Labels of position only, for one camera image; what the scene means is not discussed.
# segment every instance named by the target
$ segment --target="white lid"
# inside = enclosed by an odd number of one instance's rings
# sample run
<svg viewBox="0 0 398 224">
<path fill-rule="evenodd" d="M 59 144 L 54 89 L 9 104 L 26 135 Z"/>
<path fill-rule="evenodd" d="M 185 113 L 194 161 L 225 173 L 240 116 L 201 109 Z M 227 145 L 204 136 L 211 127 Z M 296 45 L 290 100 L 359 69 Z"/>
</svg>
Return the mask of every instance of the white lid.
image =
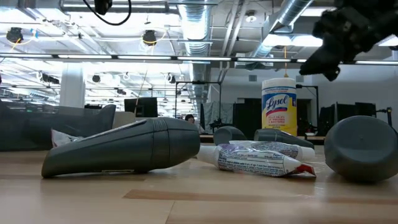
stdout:
<svg viewBox="0 0 398 224">
<path fill-rule="evenodd" d="M 301 151 L 303 152 L 302 161 L 311 161 L 315 159 L 315 150 L 310 147 L 301 147 Z"/>
<path fill-rule="evenodd" d="M 216 148 L 217 146 L 200 146 L 199 153 L 197 154 L 198 160 L 215 165 L 214 153 Z"/>
</svg>

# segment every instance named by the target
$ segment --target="toothpaste tube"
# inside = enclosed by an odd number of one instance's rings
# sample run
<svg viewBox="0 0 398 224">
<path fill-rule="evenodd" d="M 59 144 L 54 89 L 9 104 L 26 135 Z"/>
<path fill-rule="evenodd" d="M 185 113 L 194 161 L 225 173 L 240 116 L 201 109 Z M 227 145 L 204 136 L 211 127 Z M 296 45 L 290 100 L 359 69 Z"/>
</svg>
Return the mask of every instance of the toothpaste tube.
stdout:
<svg viewBox="0 0 398 224">
<path fill-rule="evenodd" d="M 201 146 L 197 155 L 199 161 L 215 165 L 221 170 L 248 172 L 253 174 L 282 177 L 308 172 L 315 175 L 312 166 L 275 151 L 258 151 L 234 144 Z"/>
<path fill-rule="evenodd" d="M 311 161 L 315 158 L 315 151 L 310 147 L 291 145 L 269 141 L 229 141 L 230 144 L 253 148 L 258 151 L 275 151 L 298 161 Z"/>
</svg>

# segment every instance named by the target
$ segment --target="person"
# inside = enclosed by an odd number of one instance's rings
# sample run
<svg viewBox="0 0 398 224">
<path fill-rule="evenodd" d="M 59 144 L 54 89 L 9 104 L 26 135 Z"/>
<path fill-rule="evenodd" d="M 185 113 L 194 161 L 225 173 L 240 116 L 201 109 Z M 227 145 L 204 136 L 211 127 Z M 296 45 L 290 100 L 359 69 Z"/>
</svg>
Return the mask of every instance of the person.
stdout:
<svg viewBox="0 0 398 224">
<path fill-rule="evenodd" d="M 200 124 L 196 124 L 196 123 L 195 123 L 195 118 L 193 117 L 192 114 L 187 114 L 187 115 L 185 116 L 185 120 L 188 121 L 189 123 L 194 124 L 194 125 L 197 127 L 199 134 L 205 132 L 205 130 L 200 126 Z"/>
</svg>

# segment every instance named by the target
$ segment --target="ceiling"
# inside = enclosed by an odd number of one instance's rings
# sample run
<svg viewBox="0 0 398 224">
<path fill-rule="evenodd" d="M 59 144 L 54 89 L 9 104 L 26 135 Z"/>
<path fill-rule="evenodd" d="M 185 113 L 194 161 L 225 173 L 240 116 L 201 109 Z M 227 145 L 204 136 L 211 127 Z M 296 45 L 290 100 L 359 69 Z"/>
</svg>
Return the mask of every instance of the ceiling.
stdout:
<svg viewBox="0 0 398 224">
<path fill-rule="evenodd" d="M 227 32 L 227 26 L 233 0 L 216 1 L 218 4 L 211 10 L 211 50 L 210 55 L 219 56 L 223 48 L 224 38 Z M 257 1 L 253 0 L 247 6 L 246 12 L 255 11 L 256 20 L 247 22 L 245 19 L 241 24 L 238 33 L 238 41 L 233 45 L 232 54 L 252 52 L 262 40 L 261 30 L 267 15 L 271 15 L 279 10 L 282 1 Z M 331 7 L 330 1 L 314 1 L 313 4 L 302 14 L 294 24 L 293 34 L 289 36 L 311 34 L 313 23 L 318 19 L 320 13 Z M 81 4 L 81 0 L 69 0 L 68 3 Z M 181 19 L 176 14 L 132 14 L 130 19 L 121 26 L 109 26 L 100 21 L 91 12 L 62 12 L 54 8 L 37 8 L 31 11 L 29 9 L 16 9 L 14 7 L 5 7 L 0 3 L 0 52 L 13 53 L 41 53 L 41 54 L 115 54 L 115 55 L 184 55 L 185 46 L 180 41 L 183 40 L 181 28 Z M 118 22 L 126 17 L 126 13 L 109 12 L 104 19 L 111 22 Z M 24 41 L 22 44 L 14 45 L 6 39 L 6 34 L 11 27 L 22 28 Z M 148 48 L 142 44 L 142 34 L 145 30 L 154 30 L 158 42 L 155 47 Z M 287 46 L 284 49 L 273 48 L 271 54 L 274 57 L 288 58 L 308 58 L 316 47 Z M 391 56 L 388 47 L 375 47 L 367 54 L 358 55 L 360 60 L 380 60 Z M 126 62 L 82 62 L 85 65 L 87 75 L 87 103 L 107 104 L 116 103 L 119 109 L 123 109 L 123 99 L 126 97 L 135 97 L 136 90 L 127 91 L 127 95 L 119 95 L 114 90 L 94 90 L 96 87 L 119 86 L 137 87 L 141 84 L 146 88 L 141 91 L 140 96 L 158 96 L 162 105 L 165 105 L 164 113 L 171 114 L 174 106 L 174 84 L 166 80 L 168 74 L 175 75 L 177 80 L 191 81 L 190 66 L 187 63 L 126 63 Z M 260 85 L 260 81 L 269 77 L 278 77 L 284 74 L 279 70 L 285 68 L 284 64 L 275 64 L 272 69 L 255 70 L 254 73 L 267 74 L 259 77 L 255 85 Z M 288 69 L 296 69 L 296 65 L 288 65 Z M 63 62 L 5 59 L 0 63 L 2 70 L 2 85 L 47 85 L 41 82 L 37 77 L 40 73 L 51 75 L 62 81 Z M 211 79 L 216 80 L 219 71 L 212 69 Z M 248 75 L 250 73 L 245 69 L 230 69 L 224 80 L 224 85 L 253 85 L 249 83 Z M 94 83 L 93 75 L 100 75 L 106 82 Z M 155 88 L 159 91 L 148 91 L 148 88 Z M 18 88 L 18 90 L 8 89 L 8 96 L 15 97 L 27 96 L 25 93 L 38 93 L 46 95 L 57 103 L 59 98 L 59 89 L 28 89 Z M 182 91 L 179 101 L 185 98 L 185 103 L 179 103 L 179 113 L 192 113 L 195 100 L 192 98 L 192 91 Z"/>
</svg>

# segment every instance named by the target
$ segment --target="white column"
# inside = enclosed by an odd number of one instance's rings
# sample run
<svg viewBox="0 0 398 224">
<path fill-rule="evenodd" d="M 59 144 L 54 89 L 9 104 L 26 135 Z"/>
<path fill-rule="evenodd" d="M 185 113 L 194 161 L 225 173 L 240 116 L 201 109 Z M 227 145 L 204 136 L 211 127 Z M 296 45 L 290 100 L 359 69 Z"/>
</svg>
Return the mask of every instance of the white column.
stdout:
<svg viewBox="0 0 398 224">
<path fill-rule="evenodd" d="M 86 80 L 81 63 L 63 63 L 60 106 L 84 108 Z"/>
</svg>

